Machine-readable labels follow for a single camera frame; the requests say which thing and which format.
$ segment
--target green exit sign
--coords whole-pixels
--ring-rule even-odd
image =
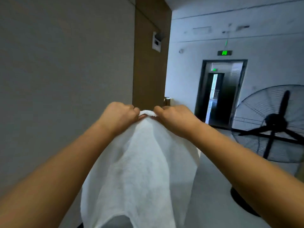
[[[217,52],[218,56],[231,56],[232,50],[220,50]]]

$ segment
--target hand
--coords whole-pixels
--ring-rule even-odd
[[[154,107],[155,118],[175,135],[192,139],[202,122],[184,105]]]
[[[122,134],[133,123],[146,117],[146,115],[139,116],[139,113],[139,108],[134,108],[133,105],[112,102],[104,110],[97,123],[106,129],[114,138]]]

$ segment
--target person's right arm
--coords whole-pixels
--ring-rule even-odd
[[[199,148],[272,228],[304,227],[304,184],[201,122],[185,106],[156,106],[157,120]]]

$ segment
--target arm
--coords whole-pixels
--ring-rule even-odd
[[[304,227],[303,183],[201,122],[185,106],[157,106],[154,112],[167,129],[203,151],[271,227]]]
[[[111,103],[100,119],[0,201],[0,226],[58,227],[93,164],[109,143],[142,119],[139,109]]]

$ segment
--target industrial pedestal fan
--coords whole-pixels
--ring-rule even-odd
[[[301,85],[274,86],[250,95],[236,109],[232,135],[263,158],[285,163],[286,170],[295,174],[303,161],[303,98]],[[230,192],[238,205],[259,216],[234,188]]]

